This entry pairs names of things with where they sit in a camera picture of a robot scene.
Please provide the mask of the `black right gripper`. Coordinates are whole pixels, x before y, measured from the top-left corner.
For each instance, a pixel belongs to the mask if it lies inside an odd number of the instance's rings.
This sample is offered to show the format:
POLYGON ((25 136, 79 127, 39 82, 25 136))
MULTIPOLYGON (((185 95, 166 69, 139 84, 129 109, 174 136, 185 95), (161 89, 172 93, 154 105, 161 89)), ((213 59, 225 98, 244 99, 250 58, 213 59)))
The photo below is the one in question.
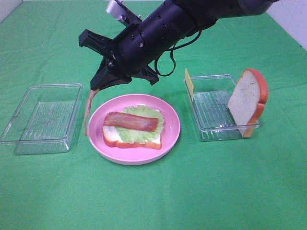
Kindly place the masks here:
POLYGON ((93 91, 128 84, 133 77, 145 79, 151 85, 159 81, 157 73, 149 67, 155 54, 147 49, 136 24, 125 28, 114 39, 85 29, 79 35, 79 46, 87 47, 103 57, 90 81, 93 91))

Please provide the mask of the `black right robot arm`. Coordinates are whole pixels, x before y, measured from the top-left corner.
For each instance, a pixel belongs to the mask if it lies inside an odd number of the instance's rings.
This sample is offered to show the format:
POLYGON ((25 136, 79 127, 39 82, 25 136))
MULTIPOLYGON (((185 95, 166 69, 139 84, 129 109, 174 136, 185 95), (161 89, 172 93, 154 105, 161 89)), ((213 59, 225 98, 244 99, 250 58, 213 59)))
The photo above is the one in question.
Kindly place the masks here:
POLYGON ((271 0, 166 0, 144 20, 122 1, 112 0, 107 12, 125 28, 115 38, 84 30, 79 45, 102 55, 102 62, 90 82, 93 91, 130 83, 141 78, 155 84, 157 69, 150 68, 165 51, 173 51, 185 37, 199 37, 218 19, 260 15, 271 0))

